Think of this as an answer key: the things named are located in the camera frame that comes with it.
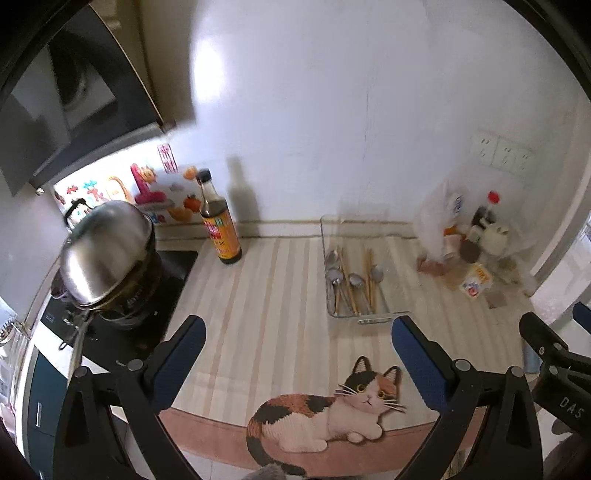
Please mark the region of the large steel spoon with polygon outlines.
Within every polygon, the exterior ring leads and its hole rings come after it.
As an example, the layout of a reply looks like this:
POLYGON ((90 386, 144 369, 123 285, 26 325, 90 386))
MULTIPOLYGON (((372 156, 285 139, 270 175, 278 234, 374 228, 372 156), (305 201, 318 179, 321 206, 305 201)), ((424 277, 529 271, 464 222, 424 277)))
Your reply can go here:
POLYGON ((342 307, 342 271, 336 268, 330 268, 327 272, 327 278, 334 290, 334 315, 339 316, 342 307))

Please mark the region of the wooden chopstick with label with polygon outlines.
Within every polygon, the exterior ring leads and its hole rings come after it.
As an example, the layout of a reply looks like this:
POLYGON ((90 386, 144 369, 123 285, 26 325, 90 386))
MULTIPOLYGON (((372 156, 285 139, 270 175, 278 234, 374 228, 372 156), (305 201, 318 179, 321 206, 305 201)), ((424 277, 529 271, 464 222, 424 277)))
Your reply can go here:
POLYGON ((353 295, 353 286, 349 282, 349 262, 348 256, 346 255, 346 249, 342 246, 338 246, 337 251, 339 253, 339 262, 341 263, 342 274, 345 276, 346 291, 348 291, 349 302, 351 302, 353 314, 358 316, 360 311, 358 305, 356 305, 355 295, 353 295))

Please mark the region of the small steel spoon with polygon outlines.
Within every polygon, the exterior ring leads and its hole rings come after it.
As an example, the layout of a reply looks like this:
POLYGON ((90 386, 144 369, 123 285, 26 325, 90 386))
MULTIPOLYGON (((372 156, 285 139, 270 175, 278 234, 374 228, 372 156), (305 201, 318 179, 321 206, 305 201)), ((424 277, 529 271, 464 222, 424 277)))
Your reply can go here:
POLYGON ((335 249, 329 251, 325 256, 325 269, 331 270, 339 268, 341 268, 341 257, 339 257, 339 251, 335 249))

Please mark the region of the black induction cooktop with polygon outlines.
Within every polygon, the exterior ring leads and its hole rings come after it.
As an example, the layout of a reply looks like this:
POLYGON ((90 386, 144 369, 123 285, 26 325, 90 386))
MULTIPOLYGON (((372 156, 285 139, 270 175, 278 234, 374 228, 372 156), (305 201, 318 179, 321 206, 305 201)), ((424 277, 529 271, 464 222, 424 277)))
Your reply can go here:
POLYGON ((147 359, 163 340, 198 253, 163 250, 158 256, 151 287, 121 305, 90 314, 84 358, 113 371, 131 360, 147 359))

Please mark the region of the white yellow soap box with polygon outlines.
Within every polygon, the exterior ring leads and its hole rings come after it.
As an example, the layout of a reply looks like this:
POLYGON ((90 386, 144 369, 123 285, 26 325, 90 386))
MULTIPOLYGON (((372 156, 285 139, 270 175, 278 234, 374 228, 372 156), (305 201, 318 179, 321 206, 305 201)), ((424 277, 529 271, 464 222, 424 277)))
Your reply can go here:
POLYGON ((493 284, 491 273, 481 263, 474 263, 468 269, 459 289, 469 298, 478 298, 493 284))

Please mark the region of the white ceramic jar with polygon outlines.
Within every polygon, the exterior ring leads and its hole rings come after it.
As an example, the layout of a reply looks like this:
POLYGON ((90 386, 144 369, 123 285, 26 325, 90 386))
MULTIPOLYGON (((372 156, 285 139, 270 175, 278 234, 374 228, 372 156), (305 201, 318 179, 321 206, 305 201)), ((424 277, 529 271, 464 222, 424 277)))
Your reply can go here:
POLYGON ((509 227, 500 223, 489 224, 483 231, 480 246, 491 256, 499 257, 509 241, 509 227))

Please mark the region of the teal cabinet front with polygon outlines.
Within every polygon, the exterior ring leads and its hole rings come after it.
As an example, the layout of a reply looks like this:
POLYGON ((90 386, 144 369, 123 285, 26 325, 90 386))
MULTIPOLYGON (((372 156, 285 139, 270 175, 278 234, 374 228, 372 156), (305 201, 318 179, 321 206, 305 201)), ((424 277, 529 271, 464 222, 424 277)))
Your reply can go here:
POLYGON ((26 445, 29 464, 40 479, 53 478, 55 438, 66 390, 66 378, 38 353, 29 391, 26 445))

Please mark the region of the striped cat placemat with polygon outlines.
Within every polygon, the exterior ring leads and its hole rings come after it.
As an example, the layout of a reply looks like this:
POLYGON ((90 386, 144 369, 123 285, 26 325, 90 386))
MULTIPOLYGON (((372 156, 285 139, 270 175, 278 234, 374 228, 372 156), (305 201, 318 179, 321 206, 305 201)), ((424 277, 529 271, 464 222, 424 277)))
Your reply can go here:
MULTIPOLYGON (((169 326, 197 315, 206 344, 161 416, 181 449, 252 469, 245 427, 261 403, 280 394, 332 394, 361 356, 379 371, 399 363, 389 325, 329 316, 321 239, 247 239, 245 255, 232 265, 221 263, 207 241, 183 248, 198 257, 169 326)), ((520 290, 508 289, 505 305, 492 309, 484 298, 419 273, 414 240, 381 239, 374 252, 394 275, 386 296, 403 293, 415 323, 450 356, 485 371, 522 364, 518 322, 532 305, 520 290)))

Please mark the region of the steel pot with lid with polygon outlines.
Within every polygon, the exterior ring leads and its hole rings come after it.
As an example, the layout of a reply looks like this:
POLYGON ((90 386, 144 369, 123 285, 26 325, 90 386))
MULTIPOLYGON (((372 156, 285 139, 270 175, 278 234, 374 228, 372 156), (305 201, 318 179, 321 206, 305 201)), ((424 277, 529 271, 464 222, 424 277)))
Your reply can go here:
POLYGON ((159 260, 152 222, 126 201, 108 201, 76 224, 74 201, 63 215, 68 236, 59 255, 51 295, 93 313, 121 305, 154 284, 159 260))

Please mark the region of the red cap sauce bottle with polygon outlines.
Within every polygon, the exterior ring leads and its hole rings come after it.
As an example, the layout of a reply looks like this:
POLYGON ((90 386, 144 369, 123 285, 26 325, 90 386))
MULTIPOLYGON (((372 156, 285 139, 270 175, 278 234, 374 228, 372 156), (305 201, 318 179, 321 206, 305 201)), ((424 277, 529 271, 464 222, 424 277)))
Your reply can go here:
POLYGON ((497 191, 491 190, 487 195, 487 202, 481 205, 475 212, 471 225, 478 226, 485 230, 490 225, 497 222, 497 215, 495 212, 496 206, 500 202, 500 195, 497 191))

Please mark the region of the clear plastic utensil tray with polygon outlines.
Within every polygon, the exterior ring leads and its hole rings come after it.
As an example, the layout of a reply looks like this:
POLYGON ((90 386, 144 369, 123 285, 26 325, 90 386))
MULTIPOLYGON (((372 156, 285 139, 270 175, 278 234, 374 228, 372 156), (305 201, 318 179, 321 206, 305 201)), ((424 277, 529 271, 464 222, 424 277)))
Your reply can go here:
POLYGON ((324 254, 325 292, 327 293, 327 309, 329 316, 335 319, 353 320, 360 325, 389 323, 394 318, 410 312, 411 303, 403 283, 403 271, 397 264, 393 241, 401 234, 401 226, 383 220, 371 218, 346 218, 338 215, 325 215, 320 220, 322 254, 324 254), (363 313, 360 295, 353 290, 360 314, 355 316, 346 291, 345 276, 342 279, 342 307, 339 316, 334 315, 334 290, 327 278, 325 256, 338 246, 346 249, 349 262, 349 274, 356 273, 366 281, 366 249, 373 250, 373 265, 378 264, 384 271, 382 289, 387 300, 388 310, 380 300, 374 283, 375 313, 363 313))

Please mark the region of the clear plastic bag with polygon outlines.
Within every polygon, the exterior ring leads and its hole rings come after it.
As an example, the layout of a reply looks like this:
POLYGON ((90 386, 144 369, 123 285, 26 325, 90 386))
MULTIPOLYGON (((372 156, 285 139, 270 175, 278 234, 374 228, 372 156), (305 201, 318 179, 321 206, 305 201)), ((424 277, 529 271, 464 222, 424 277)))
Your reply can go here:
POLYGON ((427 259, 445 259, 445 231, 456 225, 463 210, 464 195, 441 183, 422 203, 413 222, 413 230, 427 259))

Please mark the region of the soy sauce bottle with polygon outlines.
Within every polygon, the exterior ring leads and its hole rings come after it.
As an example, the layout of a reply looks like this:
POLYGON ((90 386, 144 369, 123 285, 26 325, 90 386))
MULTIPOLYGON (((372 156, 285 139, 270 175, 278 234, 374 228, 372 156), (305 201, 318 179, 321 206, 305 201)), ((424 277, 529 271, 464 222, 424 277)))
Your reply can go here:
POLYGON ((238 262, 242 258, 242 246, 228 209, 228 202, 216 192, 211 171, 208 169, 197 171, 197 183, 202 195, 200 216, 217 251, 218 259, 224 264, 238 262))

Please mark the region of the black range hood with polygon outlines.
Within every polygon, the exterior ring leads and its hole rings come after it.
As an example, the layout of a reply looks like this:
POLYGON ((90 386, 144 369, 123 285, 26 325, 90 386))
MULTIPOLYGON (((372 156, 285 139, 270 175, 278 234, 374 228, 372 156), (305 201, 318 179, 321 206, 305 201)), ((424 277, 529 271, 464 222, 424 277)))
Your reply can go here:
POLYGON ((1 174, 38 189, 171 126, 136 1, 1 4, 1 174))

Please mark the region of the white wall socket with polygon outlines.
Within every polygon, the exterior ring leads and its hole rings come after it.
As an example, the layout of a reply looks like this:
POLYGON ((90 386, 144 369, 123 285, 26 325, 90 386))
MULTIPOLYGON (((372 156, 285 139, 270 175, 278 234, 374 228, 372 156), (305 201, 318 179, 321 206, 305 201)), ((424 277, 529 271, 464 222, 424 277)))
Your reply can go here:
POLYGON ((470 151, 482 165, 515 176, 526 175, 535 164, 531 150, 488 131, 477 131, 473 135, 470 151))

